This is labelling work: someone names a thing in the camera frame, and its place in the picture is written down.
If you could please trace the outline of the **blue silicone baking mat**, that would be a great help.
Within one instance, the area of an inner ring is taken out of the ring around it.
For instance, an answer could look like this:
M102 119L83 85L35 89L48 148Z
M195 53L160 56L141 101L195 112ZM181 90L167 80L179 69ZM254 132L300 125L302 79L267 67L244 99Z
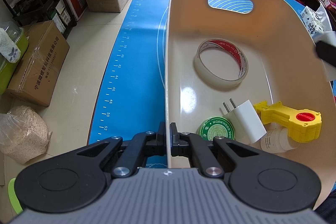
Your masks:
M303 6L284 0L297 15ZM90 131L91 143L128 140L166 119L165 58L170 0L132 0L110 54Z

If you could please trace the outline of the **white usb wall charger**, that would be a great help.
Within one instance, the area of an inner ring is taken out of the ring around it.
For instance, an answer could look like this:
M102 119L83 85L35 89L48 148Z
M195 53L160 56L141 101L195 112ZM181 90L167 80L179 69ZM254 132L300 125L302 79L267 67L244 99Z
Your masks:
M250 100L236 106L232 98L230 98L230 103L233 107L232 110L223 102L223 107L227 112L224 117L234 127L235 140L246 145L259 141L266 134L266 129Z

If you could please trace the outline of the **beige plastic storage bin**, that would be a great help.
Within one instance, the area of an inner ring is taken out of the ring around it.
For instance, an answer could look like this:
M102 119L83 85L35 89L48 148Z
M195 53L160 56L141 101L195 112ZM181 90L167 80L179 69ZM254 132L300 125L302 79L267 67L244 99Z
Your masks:
M193 59L198 46L223 39L241 49L248 73L235 87L205 83ZM335 102L323 62L295 10L284 0L170 0L165 58L166 122L195 132L224 113L223 102L262 101L322 115L319 138L284 157L315 171L321 204L335 182Z

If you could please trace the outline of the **green lidded container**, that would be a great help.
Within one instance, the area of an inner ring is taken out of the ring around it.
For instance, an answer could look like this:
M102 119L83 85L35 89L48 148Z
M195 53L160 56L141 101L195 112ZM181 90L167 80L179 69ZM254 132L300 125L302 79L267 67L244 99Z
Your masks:
M19 61L25 54L29 41L25 36L22 27L17 26L14 22L1 23L1 90L3 94L19 64Z

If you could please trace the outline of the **blue white tissue pack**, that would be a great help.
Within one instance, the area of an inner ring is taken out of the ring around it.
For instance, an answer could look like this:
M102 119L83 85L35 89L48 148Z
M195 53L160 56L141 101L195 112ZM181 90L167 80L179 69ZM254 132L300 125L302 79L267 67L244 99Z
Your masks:
M329 16L327 14L327 10L322 4L320 4L317 11L312 10L308 6L305 6L305 8L300 13L300 17L313 40L325 32L333 30Z

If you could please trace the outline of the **yellow toy wrench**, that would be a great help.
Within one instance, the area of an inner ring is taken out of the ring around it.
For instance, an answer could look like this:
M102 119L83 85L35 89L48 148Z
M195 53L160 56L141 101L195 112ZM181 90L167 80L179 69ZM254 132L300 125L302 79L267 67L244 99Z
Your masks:
M322 115L319 112L297 110L278 101L268 105L266 101L254 104L262 124L276 123L287 128L288 136L299 143L309 143L319 138L322 127Z

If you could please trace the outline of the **green round wormwood tin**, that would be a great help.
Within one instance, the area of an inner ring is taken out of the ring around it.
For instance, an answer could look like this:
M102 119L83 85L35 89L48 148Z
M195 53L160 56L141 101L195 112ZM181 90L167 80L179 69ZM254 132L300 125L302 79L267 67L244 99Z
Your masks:
M205 120L198 128L197 134L204 140L212 141L216 136L234 140L235 129L232 123L224 117L211 117Z

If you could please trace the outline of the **white plastic pill bottle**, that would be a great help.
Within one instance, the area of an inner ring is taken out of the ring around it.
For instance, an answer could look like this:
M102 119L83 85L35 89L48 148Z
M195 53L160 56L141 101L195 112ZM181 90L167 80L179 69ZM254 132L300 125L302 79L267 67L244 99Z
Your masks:
M288 136L288 129L285 127L275 128L267 131L260 139L260 147L268 153L284 153L298 148L299 142Z

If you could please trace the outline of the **clear packing tape roll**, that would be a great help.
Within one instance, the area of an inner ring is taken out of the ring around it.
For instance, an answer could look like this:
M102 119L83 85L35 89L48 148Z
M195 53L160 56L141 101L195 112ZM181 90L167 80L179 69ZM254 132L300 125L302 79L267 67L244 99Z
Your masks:
M238 87L249 70L244 52L223 39L208 39L202 42L198 46L193 65L201 80L218 90Z

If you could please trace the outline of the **brown cardboard box on floor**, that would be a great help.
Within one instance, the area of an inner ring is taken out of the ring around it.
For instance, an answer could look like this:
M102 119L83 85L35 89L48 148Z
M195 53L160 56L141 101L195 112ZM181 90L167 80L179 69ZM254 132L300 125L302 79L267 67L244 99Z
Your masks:
M24 32L29 46L6 91L20 100L48 107L70 46L52 20L24 26Z

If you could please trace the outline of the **clear bag of grain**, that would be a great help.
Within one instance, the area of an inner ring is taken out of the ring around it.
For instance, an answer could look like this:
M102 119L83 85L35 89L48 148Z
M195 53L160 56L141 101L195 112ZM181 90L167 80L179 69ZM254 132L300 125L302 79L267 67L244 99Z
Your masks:
M1 152L19 164L44 154L52 132L30 106L16 106L1 114Z

